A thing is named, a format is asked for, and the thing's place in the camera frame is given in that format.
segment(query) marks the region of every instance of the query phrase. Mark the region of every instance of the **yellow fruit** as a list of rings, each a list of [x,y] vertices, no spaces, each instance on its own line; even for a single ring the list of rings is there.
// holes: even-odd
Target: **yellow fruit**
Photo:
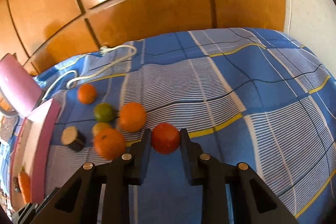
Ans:
[[[137,132],[146,123],[146,111],[136,102],[123,105],[119,111],[119,126],[127,132]]]
[[[92,134],[93,134],[93,136],[94,137],[97,136],[97,134],[100,131],[102,131],[102,130],[104,130],[106,128],[112,128],[112,126],[109,123],[107,123],[107,122],[98,122],[98,123],[96,123],[93,126],[93,128],[92,128]]]

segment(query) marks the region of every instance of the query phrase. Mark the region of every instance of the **yellow stripe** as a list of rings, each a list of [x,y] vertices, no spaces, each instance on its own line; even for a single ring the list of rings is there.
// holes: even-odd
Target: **yellow stripe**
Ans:
[[[85,83],[92,83],[92,82],[96,82],[96,81],[103,80],[103,79],[113,78],[113,77],[117,77],[117,76],[125,76],[125,75],[126,75],[126,73],[118,73],[116,75],[104,76],[104,77],[101,77],[101,78],[98,78],[98,79],[95,79],[95,80],[92,80],[92,81],[89,81],[89,82],[85,82]]]
[[[319,91],[320,89],[322,89],[322,88],[325,86],[325,84],[327,83],[327,81],[329,80],[329,78],[330,78],[330,75],[328,75],[328,76],[325,78],[325,80],[323,81],[323,83],[322,83],[320,86],[318,86],[317,88],[314,88],[314,89],[312,89],[312,90],[309,90],[309,91],[308,91],[309,94],[312,94],[312,93],[317,92],[317,91]]]
[[[200,131],[190,132],[189,137],[190,138],[195,138],[195,137],[199,137],[199,136],[208,135],[208,134],[211,134],[211,133],[214,133],[213,128],[208,128],[208,129],[204,129],[204,130],[200,130]]]
[[[223,53],[218,53],[218,54],[210,54],[210,57],[215,57],[215,56],[220,56],[220,55],[224,55]]]
[[[223,52],[223,53],[217,53],[217,54],[210,54],[209,56],[210,56],[210,57],[214,57],[214,56],[219,56],[219,55],[233,54],[233,53],[235,53],[235,52],[237,52],[237,51],[239,51],[239,50],[241,50],[242,48],[245,48],[245,47],[247,47],[247,46],[258,46],[258,47],[261,47],[261,48],[265,48],[265,47],[263,47],[263,46],[261,46],[261,45],[259,45],[259,44],[256,44],[256,43],[248,43],[248,44],[246,44],[246,45],[244,45],[244,46],[241,46],[241,47],[235,49],[235,50],[232,51],[232,52]]]
[[[328,177],[327,181],[323,184],[321,189],[313,196],[313,198],[295,215],[295,218],[298,218],[300,215],[302,215],[310,205],[313,204],[313,202],[319,197],[319,195],[323,192],[323,190],[326,188],[328,183],[330,182],[331,178],[336,174],[336,169],[331,173],[330,177]]]
[[[139,142],[139,141],[141,141],[141,139],[138,139],[138,140],[135,140],[135,141],[128,141],[128,142],[126,142],[126,146],[127,146],[127,147],[128,147],[128,146],[131,146],[132,144],[137,143],[137,142]]]
[[[215,126],[215,130],[213,128],[208,128],[208,129],[204,129],[204,130],[200,130],[200,131],[190,132],[189,137],[192,139],[192,138],[196,138],[196,137],[200,137],[200,136],[204,136],[204,135],[214,133],[215,131],[218,131],[218,130],[223,129],[224,127],[227,127],[229,124],[238,120],[242,116],[243,115],[241,113],[238,113],[237,115],[233,116],[231,119],[227,120],[226,122],[221,123],[218,126]],[[141,141],[141,139],[138,139],[138,140],[135,140],[135,141],[128,141],[128,142],[126,142],[126,146],[131,146],[133,143],[136,143],[136,142],[139,142],[139,141]]]
[[[234,115],[232,118],[230,118],[229,120],[227,120],[224,123],[221,123],[218,126],[215,126],[215,131],[219,131],[221,129],[223,129],[224,127],[227,127],[229,124],[233,123],[234,121],[238,120],[239,118],[241,118],[243,115],[241,113],[238,113],[237,115]]]
[[[77,62],[78,60],[80,60],[80,59],[81,59],[82,57],[84,57],[84,56],[86,56],[86,54],[81,55],[81,56],[78,57],[74,62],[72,62],[72,63],[70,63],[70,64],[68,64],[68,65],[66,65],[66,66],[64,66],[64,67],[62,67],[62,68],[60,68],[60,69],[58,69],[58,70],[63,70],[63,69],[65,69],[65,68],[67,68],[67,67],[70,67],[70,66],[76,64],[76,62]]]

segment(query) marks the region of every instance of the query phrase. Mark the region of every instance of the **citrus fruit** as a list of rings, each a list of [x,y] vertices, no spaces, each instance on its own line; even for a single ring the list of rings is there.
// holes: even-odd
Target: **citrus fruit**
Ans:
[[[139,131],[146,122],[146,111],[136,102],[130,102],[119,110],[119,126],[127,132]]]
[[[93,126],[93,128],[92,128],[92,134],[93,134],[93,136],[94,136],[94,137],[97,136],[97,134],[98,134],[100,131],[102,131],[102,130],[104,130],[104,129],[106,129],[106,128],[112,128],[112,127],[111,127],[111,125],[110,125],[109,123],[107,123],[107,122],[98,122],[98,123],[96,123],[96,124]]]
[[[107,160],[118,158],[126,150],[124,136],[113,128],[100,131],[93,139],[93,146],[97,153]]]
[[[97,90],[93,85],[83,84],[77,91],[78,100],[85,105],[91,104],[97,97]]]
[[[98,122],[110,122],[116,117],[116,112],[109,103],[100,103],[93,109],[93,114]]]
[[[181,137],[176,127],[167,122],[159,123],[152,130],[152,147],[161,154],[170,154],[180,145]]]

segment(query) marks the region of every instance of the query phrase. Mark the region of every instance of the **white rope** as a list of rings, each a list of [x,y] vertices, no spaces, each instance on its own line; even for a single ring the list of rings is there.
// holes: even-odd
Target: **white rope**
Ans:
[[[120,62],[122,62],[122,61],[124,61],[124,60],[127,60],[128,58],[132,57],[133,55],[135,55],[135,54],[137,53],[137,48],[134,47],[134,46],[131,46],[131,45],[119,45],[119,46],[116,46],[116,47],[114,47],[114,48],[108,48],[107,46],[103,46],[103,47],[100,48],[100,54],[104,56],[105,54],[107,54],[107,53],[109,53],[109,52],[111,52],[111,51],[114,51],[114,50],[116,50],[116,49],[118,49],[118,48],[123,48],[123,47],[124,47],[124,48],[125,48],[125,47],[126,47],[126,48],[130,48],[130,49],[132,49],[132,51],[131,51],[130,53],[128,53],[127,55],[125,55],[125,56],[123,56],[123,57],[120,57],[120,58],[118,58],[117,60],[111,62],[110,64],[105,65],[101,70],[99,70],[99,71],[97,71],[97,72],[95,72],[95,73],[93,73],[93,74],[91,74],[91,75],[77,77],[78,74],[77,74],[77,72],[76,72],[75,70],[69,70],[69,71],[67,71],[66,73],[64,73],[63,75],[61,75],[60,77],[58,77],[54,83],[51,84],[51,86],[48,88],[48,90],[47,90],[46,93],[44,94],[42,100],[44,100],[44,99],[48,96],[49,92],[50,92],[51,89],[56,85],[56,83],[57,83],[59,80],[61,80],[65,75],[67,75],[67,74],[69,74],[69,73],[72,73],[72,72],[73,72],[74,75],[75,75],[75,77],[74,77],[73,79],[71,79],[70,81],[68,81],[67,86],[66,86],[67,89],[74,88],[74,87],[76,86],[76,83],[75,83],[76,81],[96,77],[96,76],[98,76],[99,74],[101,74],[103,71],[105,71],[105,70],[107,70],[108,68],[112,67],[113,65],[116,65],[116,64],[118,64],[118,63],[120,63]]]

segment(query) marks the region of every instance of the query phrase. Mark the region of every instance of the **carrot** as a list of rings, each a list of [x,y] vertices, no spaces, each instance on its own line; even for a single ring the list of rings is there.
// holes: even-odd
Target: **carrot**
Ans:
[[[25,172],[25,168],[22,166],[19,175],[17,176],[19,186],[25,204],[30,202],[30,178]]]

